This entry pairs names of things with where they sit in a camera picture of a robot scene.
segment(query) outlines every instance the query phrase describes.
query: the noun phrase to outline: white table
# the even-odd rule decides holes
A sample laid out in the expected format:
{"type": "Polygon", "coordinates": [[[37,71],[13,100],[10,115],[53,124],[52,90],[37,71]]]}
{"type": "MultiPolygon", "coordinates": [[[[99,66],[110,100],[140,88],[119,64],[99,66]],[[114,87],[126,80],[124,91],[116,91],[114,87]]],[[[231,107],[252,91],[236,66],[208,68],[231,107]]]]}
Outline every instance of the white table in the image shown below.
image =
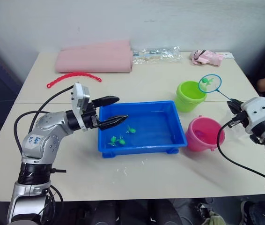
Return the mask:
{"type": "MultiPolygon", "coordinates": [[[[39,106],[15,104],[0,131],[0,201],[10,201],[20,171],[21,157],[13,136],[14,121],[21,113],[39,106]]],[[[56,112],[70,108],[70,104],[49,104],[46,110],[56,112]]],[[[184,130],[200,114],[221,124],[231,118],[225,102],[203,102],[190,113],[180,113],[184,130]]],[[[19,122],[21,141],[31,119],[32,116],[26,116],[19,122]]],[[[264,147],[254,144],[242,127],[236,126],[225,131],[223,152],[232,160],[265,174],[264,147]]],[[[65,201],[265,193],[264,178],[231,164],[217,150],[196,153],[183,148],[174,155],[151,153],[104,159],[97,151],[97,132],[97,129],[84,133],[75,131],[61,142],[54,167],[67,169],[67,173],[52,174],[51,180],[65,201]]]]}
{"type": "MultiPolygon", "coordinates": [[[[220,90],[230,98],[247,101],[257,96],[250,82],[235,60],[224,59],[220,67],[193,65],[189,52],[183,52],[182,62],[133,65],[130,73],[93,74],[102,82],[88,77],[67,78],[52,88],[46,85],[61,74],[54,72],[57,53],[40,53],[32,67],[15,103],[43,103],[50,96],[79,81],[88,86],[92,99],[107,95],[120,97],[120,102],[146,102],[173,99],[177,86],[188,80],[199,81],[207,74],[218,74],[223,80],[220,90]]],[[[226,101],[219,93],[208,94],[206,101],[226,101]]],[[[69,103],[69,94],[63,94],[51,103],[69,103]]]]}

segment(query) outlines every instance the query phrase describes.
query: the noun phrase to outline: shoe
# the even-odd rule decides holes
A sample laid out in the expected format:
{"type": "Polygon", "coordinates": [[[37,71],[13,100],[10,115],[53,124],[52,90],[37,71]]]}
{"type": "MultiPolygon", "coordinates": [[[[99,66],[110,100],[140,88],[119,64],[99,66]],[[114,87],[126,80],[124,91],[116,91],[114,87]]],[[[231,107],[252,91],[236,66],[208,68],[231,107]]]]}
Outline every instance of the shoe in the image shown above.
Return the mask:
{"type": "Polygon", "coordinates": [[[239,225],[254,225],[249,214],[249,208],[253,204],[253,202],[249,201],[243,201],[241,203],[242,220],[239,225]]]}

